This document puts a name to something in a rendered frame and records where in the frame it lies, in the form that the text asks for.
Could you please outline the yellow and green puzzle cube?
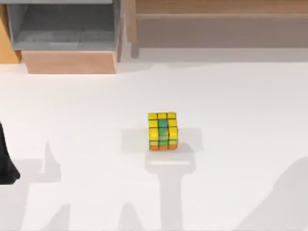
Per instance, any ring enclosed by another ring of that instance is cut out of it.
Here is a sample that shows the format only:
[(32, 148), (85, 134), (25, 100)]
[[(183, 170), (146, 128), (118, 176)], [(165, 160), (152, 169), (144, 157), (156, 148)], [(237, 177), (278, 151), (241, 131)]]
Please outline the yellow and green puzzle cube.
[(176, 150), (179, 143), (177, 114), (175, 112), (149, 113), (148, 133), (151, 151)]

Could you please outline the pale wooden drawer front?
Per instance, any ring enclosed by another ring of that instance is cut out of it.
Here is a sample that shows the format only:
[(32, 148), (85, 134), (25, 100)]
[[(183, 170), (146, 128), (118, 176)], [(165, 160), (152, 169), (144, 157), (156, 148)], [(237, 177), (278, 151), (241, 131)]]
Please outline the pale wooden drawer front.
[(22, 51), (30, 74), (114, 74), (116, 51)]

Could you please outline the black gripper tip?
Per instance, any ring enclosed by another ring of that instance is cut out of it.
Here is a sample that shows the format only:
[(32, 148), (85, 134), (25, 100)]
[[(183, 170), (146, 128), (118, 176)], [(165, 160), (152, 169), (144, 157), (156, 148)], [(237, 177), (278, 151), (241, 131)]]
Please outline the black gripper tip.
[(14, 184), (21, 175), (7, 150), (3, 126), (0, 122), (0, 185)]

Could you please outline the wooden cupboard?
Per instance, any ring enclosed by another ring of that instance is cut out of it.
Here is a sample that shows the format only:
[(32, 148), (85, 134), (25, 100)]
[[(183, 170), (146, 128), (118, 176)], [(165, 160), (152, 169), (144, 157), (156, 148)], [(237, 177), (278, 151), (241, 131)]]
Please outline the wooden cupboard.
[(5, 4), (0, 4), (0, 64), (19, 64), (21, 52), (12, 49)]

